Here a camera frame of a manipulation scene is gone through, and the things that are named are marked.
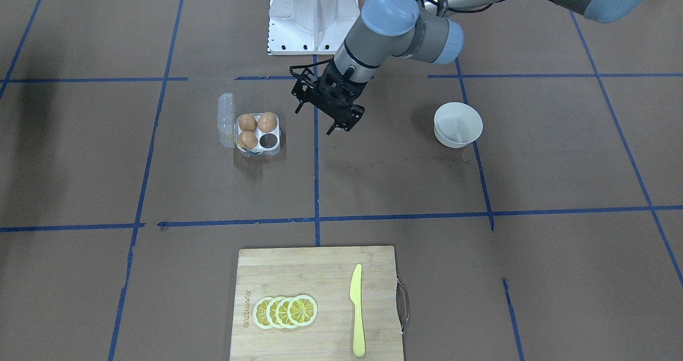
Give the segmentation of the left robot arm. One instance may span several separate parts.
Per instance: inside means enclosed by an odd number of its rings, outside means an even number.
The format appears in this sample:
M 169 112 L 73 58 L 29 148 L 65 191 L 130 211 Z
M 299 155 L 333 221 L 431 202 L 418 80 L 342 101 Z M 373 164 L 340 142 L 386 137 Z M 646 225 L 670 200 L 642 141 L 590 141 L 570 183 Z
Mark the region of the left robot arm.
M 365 108 L 355 103 L 369 80 L 390 57 L 433 65 L 454 62 L 464 32 L 452 14 L 475 14 L 507 0 L 365 0 L 359 17 L 322 74 L 312 65 L 291 66 L 298 109 L 306 103 L 332 119 L 328 132 L 349 132 Z M 644 0 L 545 0 L 599 23 L 612 23 Z

